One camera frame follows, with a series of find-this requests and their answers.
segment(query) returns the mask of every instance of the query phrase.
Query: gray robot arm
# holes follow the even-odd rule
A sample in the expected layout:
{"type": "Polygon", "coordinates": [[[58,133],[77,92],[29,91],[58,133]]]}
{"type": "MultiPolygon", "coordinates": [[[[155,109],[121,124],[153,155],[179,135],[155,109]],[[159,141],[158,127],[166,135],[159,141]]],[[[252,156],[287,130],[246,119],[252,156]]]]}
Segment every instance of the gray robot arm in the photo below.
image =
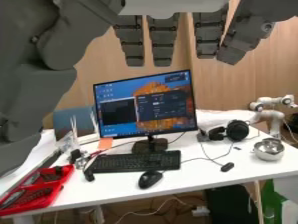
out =
{"type": "Polygon", "coordinates": [[[0,0],[0,176],[38,143],[42,117],[74,82],[73,65],[121,9],[118,0],[0,0]]]}

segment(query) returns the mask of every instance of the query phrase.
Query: computer monitor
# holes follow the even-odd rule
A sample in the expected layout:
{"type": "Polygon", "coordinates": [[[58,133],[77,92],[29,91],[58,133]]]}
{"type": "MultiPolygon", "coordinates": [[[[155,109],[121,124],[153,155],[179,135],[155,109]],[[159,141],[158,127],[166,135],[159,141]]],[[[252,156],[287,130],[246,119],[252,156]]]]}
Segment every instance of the computer monitor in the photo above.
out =
{"type": "MultiPolygon", "coordinates": [[[[163,149],[167,142],[153,135],[198,129],[189,70],[94,84],[93,90],[101,138],[147,136],[163,149]]],[[[137,146],[154,150],[145,141],[137,146]]]]}

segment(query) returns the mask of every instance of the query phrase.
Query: table leg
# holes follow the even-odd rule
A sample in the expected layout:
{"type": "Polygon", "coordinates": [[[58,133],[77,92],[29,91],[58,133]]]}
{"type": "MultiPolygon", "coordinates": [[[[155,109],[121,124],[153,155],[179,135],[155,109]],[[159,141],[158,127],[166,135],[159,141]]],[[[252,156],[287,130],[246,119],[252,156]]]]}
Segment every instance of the table leg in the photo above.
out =
{"type": "Polygon", "coordinates": [[[32,215],[12,218],[13,224],[34,224],[32,215]]]}
{"type": "Polygon", "coordinates": [[[256,196],[256,204],[258,204],[258,222],[263,224],[263,209],[262,209],[262,200],[260,200],[260,190],[259,190],[259,182],[254,181],[254,190],[256,196]]]}
{"type": "Polygon", "coordinates": [[[105,218],[101,210],[101,206],[96,206],[96,221],[97,224],[103,224],[105,223],[105,218]]]}

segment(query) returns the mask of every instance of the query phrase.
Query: wooden panel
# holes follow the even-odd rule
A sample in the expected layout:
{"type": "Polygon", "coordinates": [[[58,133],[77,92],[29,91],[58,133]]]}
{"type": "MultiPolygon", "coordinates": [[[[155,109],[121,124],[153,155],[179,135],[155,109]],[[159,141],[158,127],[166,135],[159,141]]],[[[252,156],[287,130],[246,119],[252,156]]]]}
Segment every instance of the wooden panel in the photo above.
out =
{"type": "MultiPolygon", "coordinates": [[[[238,0],[231,0],[227,24],[237,5],[238,0]]],[[[278,23],[270,37],[234,66],[215,59],[197,59],[189,15],[185,24],[198,108],[246,109],[259,96],[276,97],[292,93],[298,97],[298,18],[278,23]]]]}
{"type": "MultiPolygon", "coordinates": [[[[227,24],[230,23],[238,1],[230,1],[227,24]]],[[[215,59],[198,59],[195,55],[195,38],[193,19],[186,17],[190,41],[190,64],[195,88],[195,101],[199,109],[227,110],[247,108],[255,99],[254,59],[249,53],[243,60],[230,66],[215,59]]]]}
{"type": "MultiPolygon", "coordinates": [[[[227,24],[237,5],[238,0],[231,0],[227,24]]],[[[183,14],[179,20],[170,67],[154,67],[147,29],[143,32],[145,66],[141,68],[126,66],[113,29],[93,40],[84,58],[76,65],[77,81],[62,97],[57,109],[93,104],[94,83],[187,68],[193,72],[195,102],[201,109],[246,109],[249,103],[259,96],[276,97],[291,93],[295,94],[298,102],[298,18],[278,23],[270,37],[260,41],[256,49],[246,54],[235,66],[215,59],[197,59],[193,21],[189,14],[183,14]]],[[[292,113],[292,110],[284,107],[282,110],[292,113]]],[[[45,123],[45,127],[50,127],[50,116],[45,123]]]]}
{"type": "Polygon", "coordinates": [[[139,68],[126,66],[123,52],[113,29],[109,29],[102,37],[94,39],[86,49],[84,58],[76,65],[78,73],[77,81],[70,91],[62,97],[57,109],[84,106],[85,99],[88,99],[88,104],[93,104],[92,88],[94,83],[187,69],[187,49],[183,47],[183,43],[186,42],[183,35],[185,27],[181,22],[182,20],[179,20],[179,29],[170,67],[154,67],[147,29],[143,30],[145,66],[139,68]]]}

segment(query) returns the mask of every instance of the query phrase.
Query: desk surface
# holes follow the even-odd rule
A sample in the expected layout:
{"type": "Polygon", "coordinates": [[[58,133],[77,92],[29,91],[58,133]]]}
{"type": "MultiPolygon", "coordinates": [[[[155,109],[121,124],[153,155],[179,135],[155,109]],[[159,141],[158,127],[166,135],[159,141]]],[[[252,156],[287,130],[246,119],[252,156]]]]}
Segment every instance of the desk surface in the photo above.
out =
{"type": "MultiPolygon", "coordinates": [[[[195,139],[195,134],[197,132],[186,133],[173,144],[170,144],[169,150],[181,150],[182,161],[195,157],[205,157],[195,139]]],[[[256,135],[258,131],[251,128],[249,137],[256,135]]],[[[179,136],[179,134],[169,134],[163,137],[171,141],[177,136],[179,136]]],[[[222,173],[219,171],[219,166],[210,161],[194,160],[183,163],[181,165],[181,170],[165,172],[161,181],[146,190],[138,189],[137,186],[142,172],[96,174],[96,181],[86,182],[82,171],[76,170],[53,205],[45,209],[18,214],[17,216],[129,201],[174,193],[191,192],[213,187],[250,182],[252,180],[298,175],[298,150],[290,145],[284,144],[286,153],[282,160],[276,162],[260,161],[251,153],[254,143],[266,137],[268,137],[268,135],[260,132],[258,138],[234,144],[234,146],[242,148],[242,150],[238,151],[233,149],[226,157],[218,159],[218,162],[222,164],[226,164],[227,162],[235,164],[234,169],[227,173],[222,173]]],[[[131,141],[131,139],[115,140],[113,144],[118,145],[129,141],[131,141]]],[[[211,158],[225,154],[231,145],[229,140],[202,144],[205,151],[211,158]]],[[[98,143],[88,144],[82,149],[94,151],[97,145],[98,143]]],[[[125,153],[130,151],[130,148],[131,144],[127,144],[111,149],[109,153],[125,153]]],[[[64,165],[64,163],[65,157],[61,156],[56,165],[64,165]]]]}

